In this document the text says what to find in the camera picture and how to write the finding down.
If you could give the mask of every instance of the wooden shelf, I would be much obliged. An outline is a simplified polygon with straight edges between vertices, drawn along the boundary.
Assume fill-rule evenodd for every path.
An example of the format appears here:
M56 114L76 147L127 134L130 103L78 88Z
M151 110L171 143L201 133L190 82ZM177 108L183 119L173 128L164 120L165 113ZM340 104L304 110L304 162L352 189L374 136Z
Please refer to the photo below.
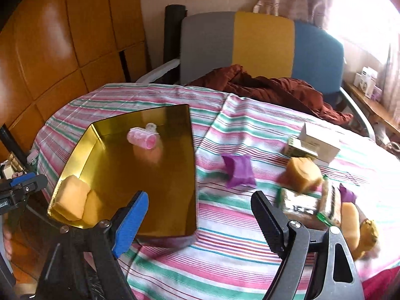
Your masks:
M393 117L379 102L367 98L364 93L353 84L343 82L343 88L348 94L351 94L357 98L357 100L367 108L370 113L368 120L371 122L371 124L374 122L381 122L385 124L385 126L391 132L395 133L397 136L400 136L399 125L393 120Z

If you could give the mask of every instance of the black pole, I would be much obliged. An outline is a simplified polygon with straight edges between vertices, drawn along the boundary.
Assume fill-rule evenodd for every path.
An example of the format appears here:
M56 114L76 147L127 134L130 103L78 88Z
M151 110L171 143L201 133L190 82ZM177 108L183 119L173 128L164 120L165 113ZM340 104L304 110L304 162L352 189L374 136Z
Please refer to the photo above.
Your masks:
M181 53L181 26L186 17L186 6L170 4L165 7L164 18L164 54L163 62L179 58ZM163 76L164 84L174 84L179 80L179 66Z
M14 153L20 163L25 167L28 166L27 155L22 151L21 147L18 145L17 141L15 141L5 124L0 127L0 140L3 142L8 152Z

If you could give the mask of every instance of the blue gripper pad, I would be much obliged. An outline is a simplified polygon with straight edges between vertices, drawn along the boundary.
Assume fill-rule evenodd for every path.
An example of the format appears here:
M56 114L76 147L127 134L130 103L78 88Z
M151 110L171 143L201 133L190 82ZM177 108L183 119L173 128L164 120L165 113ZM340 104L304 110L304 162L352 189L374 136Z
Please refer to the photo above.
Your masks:
M18 184L24 182L25 180L34 178L36 175L33 172L29 172L25 175L19 176L17 178L14 178L11 183L9 184L11 187L17 186Z
M115 243L111 250L116 258L128 251L148 208L149 196L143 191L115 232Z

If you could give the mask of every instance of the bed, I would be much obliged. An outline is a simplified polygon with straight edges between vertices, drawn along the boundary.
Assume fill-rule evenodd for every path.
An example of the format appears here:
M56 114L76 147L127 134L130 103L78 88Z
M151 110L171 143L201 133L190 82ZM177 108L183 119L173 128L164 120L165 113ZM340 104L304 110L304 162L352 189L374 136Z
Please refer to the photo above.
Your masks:
M304 122L338 132L342 150L323 174L358 194L358 204L379 227L377 258L356 261L362 280L400 265L400 162L362 137L310 115L206 88L112 83L57 111L39 131L37 172L48 177L51 197L69 155L94 121L147 108L189 104L198 184L198 240L182 250L133 242L119 258L138 299L261 299L281 260L272 253L251 212L250 197L262 190L274 202L288 158L282 148ZM251 154L257 188L226 189L222 153ZM296 299L311 274L310 254Z

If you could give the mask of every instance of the gold metal tray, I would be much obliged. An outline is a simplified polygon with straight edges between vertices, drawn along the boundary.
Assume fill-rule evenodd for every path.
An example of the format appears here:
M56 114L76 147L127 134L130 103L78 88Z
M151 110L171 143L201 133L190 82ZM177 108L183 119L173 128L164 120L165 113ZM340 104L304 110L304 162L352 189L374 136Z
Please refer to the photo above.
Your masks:
M127 141L130 128L144 128L147 123L155 123L159 133L152 150ZM92 123L77 143L55 186L47 214L71 226L93 226L83 220L68 221L52 209L61 182L75 175L97 194L97 200L88 197L85 212L90 211L98 220L111 219L138 190L143 190L149 196L149 208L137 238L154 246L190 244L197 230L195 170L189 105L103 119Z

